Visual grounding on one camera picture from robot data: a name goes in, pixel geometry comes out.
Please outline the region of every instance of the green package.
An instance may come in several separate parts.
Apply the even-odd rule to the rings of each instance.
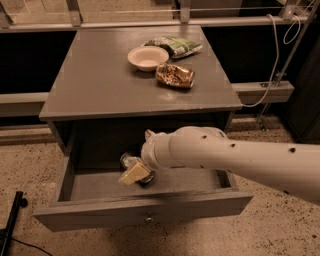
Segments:
[[[199,43],[175,36],[156,37],[145,43],[144,46],[159,46],[165,49],[173,59],[186,57],[202,48]]]

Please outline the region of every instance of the black stand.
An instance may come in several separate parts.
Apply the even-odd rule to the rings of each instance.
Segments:
[[[5,256],[10,246],[11,237],[20,207],[26,207],[28,201],[23,197],[23,192],[17,191],[11,207],[10,216],[5,229],[0,230],[0,256]]]

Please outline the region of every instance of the black cable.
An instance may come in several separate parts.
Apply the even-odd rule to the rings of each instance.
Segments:
[[[38,247],[38,246],[35,246],[35,245],[32,245],[32,244],[28,244],[28,243],[22,242],[22,241],[20,241],[20,240],[18,240],[18,239],[15,239],[15,238],[13,238],[13,237],[11,237],[11,240],[13,240],[13,241],[15,241],[15,242],[18,242],[18,243],[20,243],[20,244],[23,244],[23,245],[25,245],[25,246],[29,246],[29,247],[38,249],[38,250],[46,253],[47,255],[53,256],[51,253],[47,252],[46,250],[44,250],[44,249],[42,249],[42,248],[40,248],[40,247]]]

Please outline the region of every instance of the drawer front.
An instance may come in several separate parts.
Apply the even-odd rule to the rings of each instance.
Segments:
[[[51,231],[78,230],[237,215],[251,198],[251,193],[221,191],[123,202],[77,202],[74,205],[63,202],[61,206],[38,209],[34,216]]]

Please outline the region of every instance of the yellow object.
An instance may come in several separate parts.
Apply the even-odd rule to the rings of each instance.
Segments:
[[[119,178],[118,182],[124,185],[131,185],[150,175],[150,170],[141,161],[132,164]]]

